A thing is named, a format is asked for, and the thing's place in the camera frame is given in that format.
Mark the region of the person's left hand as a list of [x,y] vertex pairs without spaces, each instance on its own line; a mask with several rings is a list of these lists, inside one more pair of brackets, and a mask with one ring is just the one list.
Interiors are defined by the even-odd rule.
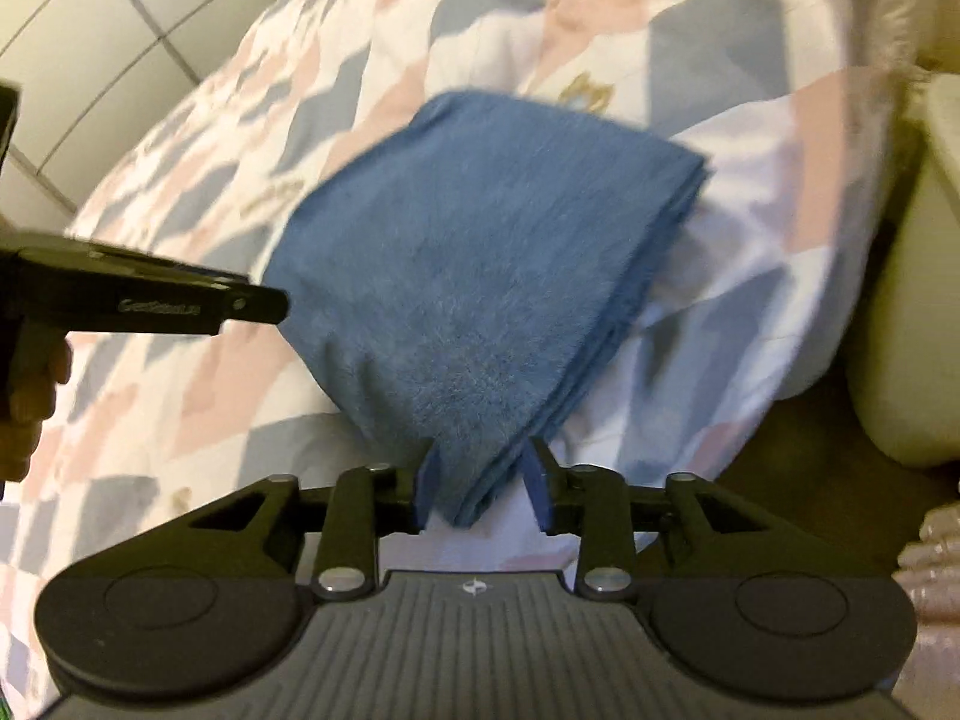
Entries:
[[43,435],[44,422],[55,411],[57,390],[70,380],[73,349],[60,338],[43,369],[20,383],[10,395],[10,416],[2,421],[2,481],[21,483]]

